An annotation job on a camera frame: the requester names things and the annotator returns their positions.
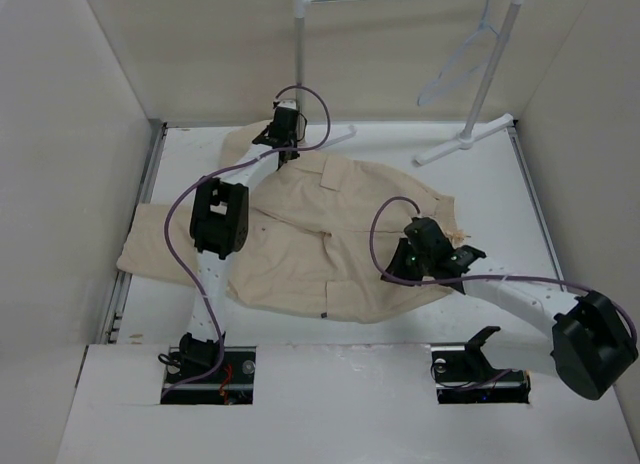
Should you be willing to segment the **beige trousers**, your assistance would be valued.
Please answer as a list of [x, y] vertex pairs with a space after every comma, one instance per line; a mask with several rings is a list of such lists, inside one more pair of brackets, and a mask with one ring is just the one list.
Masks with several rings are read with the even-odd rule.
[[248, 308], [369, 324], [448, 294], [380, 277], [415, 215], [464, 240], [453, 198], [395, 168], [306, 152], [266, 178], [249, 204], [248, 238], [227, 286]]

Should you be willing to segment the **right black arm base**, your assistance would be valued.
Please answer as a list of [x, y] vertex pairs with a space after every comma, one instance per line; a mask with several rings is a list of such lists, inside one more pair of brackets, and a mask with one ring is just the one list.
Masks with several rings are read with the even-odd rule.
[[429, 372], [440, 405], [529, 403], [528, 373], [495, 368], [483, 352], [489, 338], [500, 330], [487, 326], [466, 342], [431, 346]]

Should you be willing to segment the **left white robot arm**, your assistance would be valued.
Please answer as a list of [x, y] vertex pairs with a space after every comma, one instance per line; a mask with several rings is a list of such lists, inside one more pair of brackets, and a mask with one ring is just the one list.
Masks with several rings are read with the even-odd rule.
[[188, 383], [214, 382], [224, 371], [226, 289], [236, 254], [249, 231], [250, 193], [282, 164], [298, 156], [304, 123], [293, 100], [274, 103], [266, 128], [249, 141], [232, 166], [200, 183], [195, 192], [189, 233], [194, 241], [203, 303], [193, 307], [180, 340], [180, 373]]

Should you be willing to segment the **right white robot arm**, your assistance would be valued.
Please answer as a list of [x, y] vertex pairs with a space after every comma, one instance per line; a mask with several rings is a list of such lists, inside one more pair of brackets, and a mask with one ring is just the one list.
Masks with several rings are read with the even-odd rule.
[[565, 281], [508, 273], [486, 253], [454, 247], [431, 218], [413, 218], [382, 279], [442, 285], [490, 302], [546, 335], [558, 377], [578, 395], [599, 399], [638, 359], [629, 316], [605, 295]]

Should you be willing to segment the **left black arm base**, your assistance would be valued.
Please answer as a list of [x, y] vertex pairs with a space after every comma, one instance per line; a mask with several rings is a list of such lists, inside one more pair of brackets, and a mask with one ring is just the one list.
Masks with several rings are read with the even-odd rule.
[[254, 397], [257, 349], [198, 341], [187, 333], [158, 355], [165, 366], [163, 405], [250, 405]]

